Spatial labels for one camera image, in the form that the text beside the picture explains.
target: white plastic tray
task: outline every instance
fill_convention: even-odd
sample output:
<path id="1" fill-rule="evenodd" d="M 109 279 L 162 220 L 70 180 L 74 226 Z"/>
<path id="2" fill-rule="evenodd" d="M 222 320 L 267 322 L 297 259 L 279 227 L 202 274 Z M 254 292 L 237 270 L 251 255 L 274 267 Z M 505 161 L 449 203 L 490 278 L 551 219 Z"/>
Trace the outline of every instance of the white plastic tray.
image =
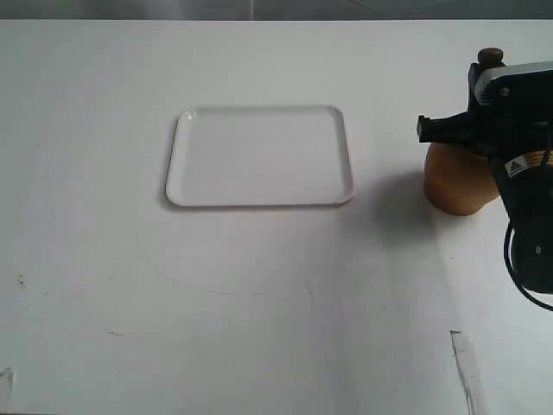
<path id="1" fill-rule="evenodd" d="M 341 112 L 189 109 L 178 120 L 166 193 L 186 207 L 344 203 L 355 191 Z"/>

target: white tray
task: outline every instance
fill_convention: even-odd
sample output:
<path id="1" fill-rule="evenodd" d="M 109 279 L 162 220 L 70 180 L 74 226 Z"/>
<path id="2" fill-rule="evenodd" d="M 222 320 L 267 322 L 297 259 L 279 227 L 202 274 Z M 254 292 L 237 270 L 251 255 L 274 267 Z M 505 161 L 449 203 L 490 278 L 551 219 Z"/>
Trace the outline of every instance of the white tray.
<path id="1" fill-rule="evenodd" d="M 186 207 L 344 203 L 355 190 L 341 112 L 189 109 L 178 120 L 166 193 Z"/>

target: white table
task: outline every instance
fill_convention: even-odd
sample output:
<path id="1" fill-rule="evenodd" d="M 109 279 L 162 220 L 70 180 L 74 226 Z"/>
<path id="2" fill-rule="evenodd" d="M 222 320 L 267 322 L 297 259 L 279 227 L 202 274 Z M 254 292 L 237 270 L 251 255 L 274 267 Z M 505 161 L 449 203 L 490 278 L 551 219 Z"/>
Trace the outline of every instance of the white table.
<path id="1" fill-rule="evenodd" d="M 493 414 L 550 412 L 553 314 L 517 293 L 500 201 L 421 191 L 416 117 L 468 65 L 553 59 L 553 22 L 0 22 L 0 371 L 14 412 L 467 413 L 449 330 Z M 338 106 L 357 196 L 180 210 L 191 105 Z"/>

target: gray wall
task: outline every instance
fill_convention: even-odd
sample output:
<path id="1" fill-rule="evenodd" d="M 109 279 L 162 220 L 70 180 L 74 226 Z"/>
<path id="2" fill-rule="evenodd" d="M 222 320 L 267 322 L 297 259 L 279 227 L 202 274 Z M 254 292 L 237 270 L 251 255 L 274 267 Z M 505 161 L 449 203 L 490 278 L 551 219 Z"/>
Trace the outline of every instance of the gray wall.
<path id="1" fill-rule="evenodd" d="M 544 0 L 0 0 L 0 18 L 175 20 L 546 19 Z"/>

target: white table surface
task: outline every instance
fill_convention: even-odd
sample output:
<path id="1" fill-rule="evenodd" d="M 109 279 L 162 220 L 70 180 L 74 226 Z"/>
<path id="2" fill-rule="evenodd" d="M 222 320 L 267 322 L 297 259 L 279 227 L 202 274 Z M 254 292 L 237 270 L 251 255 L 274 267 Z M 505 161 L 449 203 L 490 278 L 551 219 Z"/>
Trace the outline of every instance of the white table surface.
<path id="1" fill-rule="evenodd" d="M 15 412 L 550 412 L 553 314 L 517 293 L 500 201 L 423 198 L 416 117 L 463 111 L 480 48 L 553 60 L 553 22 L 0 22 L 0 371 Z M 336 105 L 357 195 L 181 210 L 192 105 Z"/>

